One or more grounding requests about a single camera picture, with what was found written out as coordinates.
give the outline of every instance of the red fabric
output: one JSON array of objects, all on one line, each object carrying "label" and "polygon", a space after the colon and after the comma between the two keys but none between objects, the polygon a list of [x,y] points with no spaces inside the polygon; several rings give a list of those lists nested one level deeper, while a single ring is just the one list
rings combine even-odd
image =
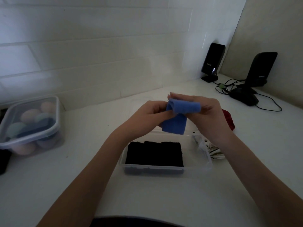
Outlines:
[{"label": "red fabric", "polygon": [[222,109],[222,111],[223,111],[223,114],[225,116],[225,119],[226,119],[230,129],[234,130],[236,128],[236,126],[234,125],[234,122],[232,120],[232,115],[228,111],[225,111],[223,109]]}]

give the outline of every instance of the person's right hand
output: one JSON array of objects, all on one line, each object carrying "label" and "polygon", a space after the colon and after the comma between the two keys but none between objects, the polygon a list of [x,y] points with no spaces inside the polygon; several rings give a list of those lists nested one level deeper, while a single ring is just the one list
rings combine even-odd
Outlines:
[{"label": "person's right hand", "polygon": [[232,136],[232,131],[226,122],[220,103],[216,99],[202,96],[188,96],[171,92],[168,99],[180,99],[199,102],[201,112],[185,114],[212,144],[220,146]]}]

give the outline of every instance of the white table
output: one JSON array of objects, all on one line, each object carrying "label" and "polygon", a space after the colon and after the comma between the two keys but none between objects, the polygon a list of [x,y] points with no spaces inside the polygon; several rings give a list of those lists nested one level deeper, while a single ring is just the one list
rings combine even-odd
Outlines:
[{"label": "white table", "polygon": [[[219,75],[218,82],[229,78]],[[0,176],[0,225],[35,226],[88,164],[108,135],[129,117],[133,99],[165,100],[169,91],[217,98],[236,125],[235,133],[286,185],[303,197],[303,111],[275,99],[282,112],[248,107],[193,80],[116,101],[67,111],[66,142],[30,158],[14,157]],[[259,106],[275,109],[266,97]],[[125,175],[117,166],[96,216],[137,216],[183,226],[264,226],[249,194],[226,160],[214,161],[201,178]]]}]

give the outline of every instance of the blue fabric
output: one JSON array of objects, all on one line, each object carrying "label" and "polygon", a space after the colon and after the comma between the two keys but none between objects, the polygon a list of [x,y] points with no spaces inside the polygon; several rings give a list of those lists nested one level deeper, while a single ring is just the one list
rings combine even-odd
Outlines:
[{"label": "blue fabric", "polygon": [[166,110],[173,110],[176,117],[165,120],[162,123],[162,131],[183,135],[186,126],[186,113],[197,113],[201,111],[201,105],[197,102],[188,102],[178,99],[170,99]]}]

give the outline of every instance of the transparent plastic container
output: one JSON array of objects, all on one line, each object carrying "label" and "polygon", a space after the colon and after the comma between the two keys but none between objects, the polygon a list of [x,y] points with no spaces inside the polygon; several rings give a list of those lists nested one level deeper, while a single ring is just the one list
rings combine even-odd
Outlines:
[{"label": "transparent plastic container", "polygon": [[56,96],[10,106],[0,125],[0,149],[29,155],[62,145],[60,116],[60,102]]},{"label": "transparent plastic container", "polygon": [[212,169],[212,161],[207,151],[204,137],[200,133],[186,131],[184,135],[177,135],[154,130],[134,140],[134,142],[141,143],[144,143],[144,141],[180,143],[184,167],[125,164],[128,150],[127,145],[119,159],[119,164],[123,167],[125,174],[192,175],[204,173]]}]

